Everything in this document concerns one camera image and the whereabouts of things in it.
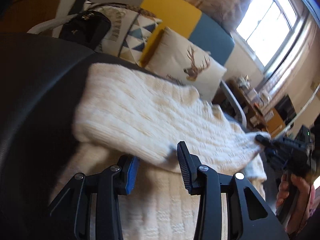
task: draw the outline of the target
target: deer antlers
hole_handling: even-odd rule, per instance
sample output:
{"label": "deer antlers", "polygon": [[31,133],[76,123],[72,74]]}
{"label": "deer antlers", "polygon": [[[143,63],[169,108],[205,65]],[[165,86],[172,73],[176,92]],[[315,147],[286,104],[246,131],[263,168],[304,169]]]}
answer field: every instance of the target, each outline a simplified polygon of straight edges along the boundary
{"label": "deer antlers", "polygon": [[196,67],[196,62],[195,62],[195,50],[194,50],[194,48],[192,46],[190,46],[190,49],[189,49],[189,47],[188,47],[187,48],[187,52],[188,52],[187,56],[191,60],[191,68],[197,68]]}
{"label": "deer antlers", "polygon": [[200,66],[201,70],[204,71],[205,69],[207,69],[208,67],[210,67],[210,58],[209,58],[209,62],[207,61],[206,57],[204,56],[204,61],[205,61],[205,66],[202,60],[202,66]]}
{"label": "deer antlers", "polygon": [[202,65],[200,65],[200,68],[197,68],[196,62],[195,62],[194,48],[192,46],[188,47],[187,52],[188,52],[187,56],[191,61],[191,68],[185,68],[185,69],[183,69],[183,71],[184,71],[184,73],[188,74],[187,80],[196,81],[196,78],[198,77],[198,75],[202,71],[204,71],[210,67],[210,58],[209,58],[209,60],[207,60],[206,57],[204,56],[205,66],[204,66],[204,62],[202,61]]}

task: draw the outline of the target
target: metal screw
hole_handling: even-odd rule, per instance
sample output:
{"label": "metal screw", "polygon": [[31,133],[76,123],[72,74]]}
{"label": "metal screw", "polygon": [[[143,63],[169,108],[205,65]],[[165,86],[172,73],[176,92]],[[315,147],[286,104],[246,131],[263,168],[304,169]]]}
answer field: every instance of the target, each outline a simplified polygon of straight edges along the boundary
{"label": "metal screw", "polygon": [[120,170],[120,167],[119,167],[118,165],[112,165],[112,166],[110,167],[110,170],[111,170],[111,171],[119,171],[119,170]]}
{"label": "metal screw", "polygon": [[208,167],[208,166],[205,166],[205,165],[201,165],[201,166],[199,167],[199,170],[201,170],[201,171],[208,171],[208,170],[209,170],[209,167]]}
{"label": "metal screw", "polygon": [[77,180],[81,180],[81,179],[83,179],[83,174],[82,173],[77,173],[76,175],[75,175],[75,179],[77,179]]}
{"label": "metal screw", "polygon": [[236,178],[237,179],[244,179],[244,175],[240,172],[236,173]]}

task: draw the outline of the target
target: geometric pattern pillow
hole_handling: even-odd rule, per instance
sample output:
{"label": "geometric pattern pillow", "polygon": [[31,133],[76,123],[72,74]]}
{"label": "geometric pattern pillow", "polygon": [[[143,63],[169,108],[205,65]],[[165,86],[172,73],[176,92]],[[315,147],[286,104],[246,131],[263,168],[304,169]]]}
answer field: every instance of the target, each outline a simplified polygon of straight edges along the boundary
{"label": "geometric pattern pillow", "polygon": [[96,52],[102,52],[118,57],[123,41],[135,18],[138,16],[138,13],[112,6],[103,6],[96,10],[108,17],[111,21],[111,29],[102,39]]}
{"label": "geometric pattern pillow", "polygon": [[139,15],[123,42],[119,57],[138,64],[148,38],[161,22],[154,17]]}

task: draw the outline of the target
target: human hand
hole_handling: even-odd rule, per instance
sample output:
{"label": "human hand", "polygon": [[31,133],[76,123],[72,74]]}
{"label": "human hand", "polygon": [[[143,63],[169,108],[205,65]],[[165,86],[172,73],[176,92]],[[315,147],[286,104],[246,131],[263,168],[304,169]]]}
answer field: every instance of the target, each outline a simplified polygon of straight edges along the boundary
{"label": "human hand", "polygon": [[[289,183],[286,181],[287,175],[283,174],[281,177],[281,183],[279,185],[279,192],[277,194],[276,207],[281,206],[284,200],[289,196]],[[311,195],[309,198],[310,185],[305,179],[291,175],[291,182],[296,186],[300,192],[297,205],[291,214],[287,228],[285,229],[288,234],[299,230],[300,223],[303,225],[310,216],[310,204],[313,202],[315,188],[311,186]]]}

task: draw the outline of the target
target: black handle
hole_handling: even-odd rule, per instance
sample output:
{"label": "black handle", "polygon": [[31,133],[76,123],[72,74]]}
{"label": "black handle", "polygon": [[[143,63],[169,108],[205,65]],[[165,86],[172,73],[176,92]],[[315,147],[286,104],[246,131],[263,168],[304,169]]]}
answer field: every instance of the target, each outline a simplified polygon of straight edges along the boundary
{"label": "black handle", "polygon": [[114,189],[114,176],[121,170],[105,169],[100,173],[96,206],[96,240],[123,240],[118,194]]}
{"label": "black handle", "polygon": [[296,186],[294,186],[291,182],[291,172],[287,171],[285,173],[287,175],[286,181],[289,183],[289,196],[284,200],[284,203],[277,208],[276,216],[280,223],[287,227],[289,219],[297,205],[297,201],[300,195],[299,190]]}

